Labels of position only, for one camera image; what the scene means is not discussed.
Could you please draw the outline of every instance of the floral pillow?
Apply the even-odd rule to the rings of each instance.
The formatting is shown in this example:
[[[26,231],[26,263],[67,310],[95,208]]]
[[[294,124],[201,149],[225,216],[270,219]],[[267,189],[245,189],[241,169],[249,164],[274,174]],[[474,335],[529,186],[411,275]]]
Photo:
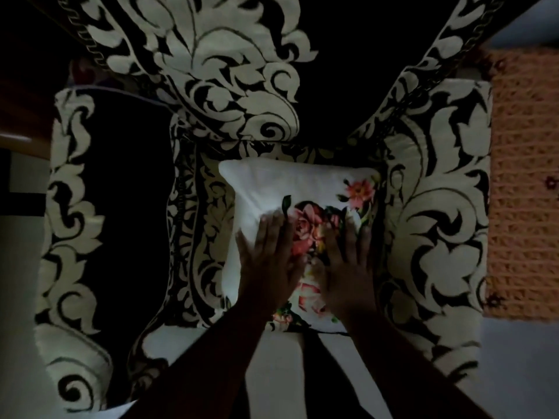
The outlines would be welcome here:
[[[348,217],[353,218],[357,228],[374,220],[377,210],[374,196],[380,174],[372,168],[339,168],[262,158],[222,161],[219,171],[235,190],[234,232],[241,228],[247,239],[254,241],[260,216],[280,208],[296,222],[293,254],[307,254],[309,260],[293,295],[270,318],[269,329],[345,332],[320,296],[310,261],[318,257],[328,263],[322,224],[331,223],[339,235]],[[228,305],[238,298],[239,280],[239,254],[235,239],[231,238],[221,282]]]

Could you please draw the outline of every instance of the finger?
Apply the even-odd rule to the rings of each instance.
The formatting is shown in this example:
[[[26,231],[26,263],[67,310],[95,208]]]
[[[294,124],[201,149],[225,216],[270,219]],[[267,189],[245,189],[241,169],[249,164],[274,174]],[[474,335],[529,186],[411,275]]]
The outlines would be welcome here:
[[[346,220],[346,260],[352,265],[357,264],[357,237],[353,218]]]
[[[263,214],[260,217],[260,223],[258,224],[258,232],[256,232],[256,241],[254,242],[254,255],[258,256],[262,253],[264,248],[264,242],[266,241],[266,231],[268,229],[269,217]]]
[[[241,230],[238,230],[235,234],[235,241],[237,242],[237,248],[239,249],[241,265],[245,265],[252,259],[252,254],[250,252],[248,241]]]
[[[330,264],[332,266],[342,264],[342,254],[340,252],[340,247],[338,246],[338,241],[336,241],[336,235],[334,234],[334,230],[332,229],[332,224],[327,223],[326,227],[323,227],[323,231],[324,240],[326,242],[326,252],[328,253]]]
[[[276,252],[282,225],[283,214],[280,211],[276,211],[272,216],[272,220],[268,222],[268,231],[266,233],[263,253],[274,254]]]
[[[311,273],[318,282],[321,292],[325,292],[328,288],[328,276],[326,274],[326,267],[320,259],[314,258],[312,260]]]
[[[306,265],[307,265],[306,256],[299,256],[297,260],[295,260],[295,262],[293,263],[293,268],[289,272],[289,289],[290,289],[289,295],[290,296],[295,290],[295,287],[297,287],[299,280],[303,276]]]
[[[363,226],[359,235],[359,264],[367,266],[369,249],[371,247],[371,227]]]
[[[287,261],[291,257],[291,247],[293,246],[293,234],[295,233],[295,224],[291,218],[283,226],[283,232],[279,237],[277,253],[282,261]]]

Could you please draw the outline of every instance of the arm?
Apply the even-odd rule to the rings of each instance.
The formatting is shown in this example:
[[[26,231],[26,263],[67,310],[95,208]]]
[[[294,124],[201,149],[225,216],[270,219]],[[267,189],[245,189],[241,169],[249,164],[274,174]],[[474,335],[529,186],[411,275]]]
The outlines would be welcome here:
[[[421,352],[376,312],[369,246],[371,230],[356,241],[348,221],[342,257],[331,229],[325,229],[330,268],[313,264],[326,304],[346,327],[395,419],[416,417],[490,419]]]
[[[263,216],[254,248],[236,236],[241,258],[239,300],[196,341],[123,419],[227,418],[271,314],[289,298],[304,258],[289,264],[293,224]]]

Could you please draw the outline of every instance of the white tile floor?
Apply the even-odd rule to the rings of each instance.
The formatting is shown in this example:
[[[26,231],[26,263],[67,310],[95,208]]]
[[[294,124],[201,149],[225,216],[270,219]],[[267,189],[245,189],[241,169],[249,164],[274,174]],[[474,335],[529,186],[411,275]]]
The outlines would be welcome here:
[[[14,155],[12,191],[44,191],[48,163]],[[113,419],[126,406],[107,412],[65,414],[56,403],[55,388],[42,366],[33,340],[38,258],[43,240],[43,220],[33,217],[0,217],[0,417],[2,419],[83,418]],[[146,349],[177,358],[196,331],[159,330]],[[495,419],[551,419],[559,417],[559,324],[526,324],[486,319],[483,323],[480,403]],[[352,380],[363,406],[377,419],[390,417],[378,389],[367,374],[352,344],[333,335],[325,341]],[[289,403],[301,406],[301,352],[298,343],[281,335],[263,338],[251,364],[247,381],[254,418]],[[300,409],[283,410],[283,417],[304,417]]]

